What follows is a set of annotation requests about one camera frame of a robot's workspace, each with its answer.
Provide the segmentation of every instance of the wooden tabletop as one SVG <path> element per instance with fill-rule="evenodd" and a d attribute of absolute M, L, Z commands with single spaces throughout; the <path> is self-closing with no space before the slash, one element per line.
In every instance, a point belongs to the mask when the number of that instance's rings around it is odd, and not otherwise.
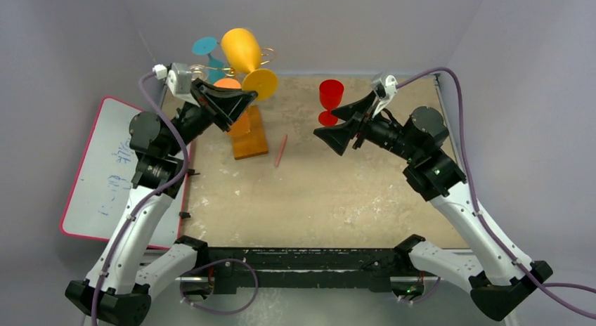
<path fill-rule="evenodd" d="M 406 183 L 406 163 L 365 142 L 336 155 L 313 135 L 327 77 L 280 77 L 276 94 L 257 102 L 269 154 L 234 160 L 230 138 L 211 126 L 195 142 L 182 232 L 217 247 L 394 247 L 409 235 L 439 247 L 466 247 L 452 225 Z M 338 78 L 342 104 L 370 92 L 369 79 Z M 432 79 L 397 93 L 388 109 L 403 123 L 418 106 L 441 110 Z M 172 116 L 181 101 L 167 94 Z M 283 136 L 287 145 L 274 167 Z M 453 157 L 451 142 L 443 149 Z"/>

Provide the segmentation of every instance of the cable connector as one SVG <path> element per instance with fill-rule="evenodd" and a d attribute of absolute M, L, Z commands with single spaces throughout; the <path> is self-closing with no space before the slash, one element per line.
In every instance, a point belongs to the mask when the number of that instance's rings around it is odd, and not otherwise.
<path fill-rule="evenodd" d="M 167 68 L 164 65 L 155 65 L 153 66 L 153 72 L 155 72 L 155 76 L 161 80 L 167 77 Z"/>

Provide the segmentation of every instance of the gray wall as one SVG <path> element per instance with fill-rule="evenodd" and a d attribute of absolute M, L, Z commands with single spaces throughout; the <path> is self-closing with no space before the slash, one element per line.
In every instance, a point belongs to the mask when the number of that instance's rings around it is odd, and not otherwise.
<path fill-rule="evenodd" d="M 277 73 L 416 73 L 444 65 L 482 0 L 125 0 L 157 61 L 234 27 L 272 47 Z"/>
<path fill-rule="evenodd" d="M 553 280 L 596 286 L 596 0 L 484 0 L 449 67 L 461 78 L 480 200 Z M 455 122 L 451 80 L 442 80 Z M 596 297 L 558 289 L 596 313 Z M 523 325 L 593 325 L 541 293 Z"/>
<path fill-rule="evenodd" d="M 0 0 L 0 325 L 78 325 L 63 296 L 102 243 L 58 223 L 103 96 L 145 106 L 122 0 Z"/>

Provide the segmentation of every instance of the wooden block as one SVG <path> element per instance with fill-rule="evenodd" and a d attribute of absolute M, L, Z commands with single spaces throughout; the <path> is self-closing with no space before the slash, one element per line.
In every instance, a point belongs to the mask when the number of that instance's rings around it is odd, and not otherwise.
<path fill-rule="evenodd" d="M 232 138 L 232 149 L 234 159 L 245 159 L 258 155 L 264 155 L 269 152 L 267 139 L 265 138 L 265 129 L 263 128 L 263 119 L 257 106 L 248 107 L 248 118 L 250 120 L 250 132 L 243 136 Z"/>

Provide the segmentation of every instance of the whiteboard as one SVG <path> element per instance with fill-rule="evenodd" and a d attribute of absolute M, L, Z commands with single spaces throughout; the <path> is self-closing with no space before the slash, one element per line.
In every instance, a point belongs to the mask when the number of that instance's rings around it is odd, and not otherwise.
<path fill-rule="evenodd" d="M 112 236 L 127 204 L 138 161 L 129 147 L 129 123 L 140 111 L 112 97 L 101 101 L 60 223 L 65 235 L 95 240 Z M 179 236 L 187 181 L 158 223 L 150 247 L 170 248 Z"/>

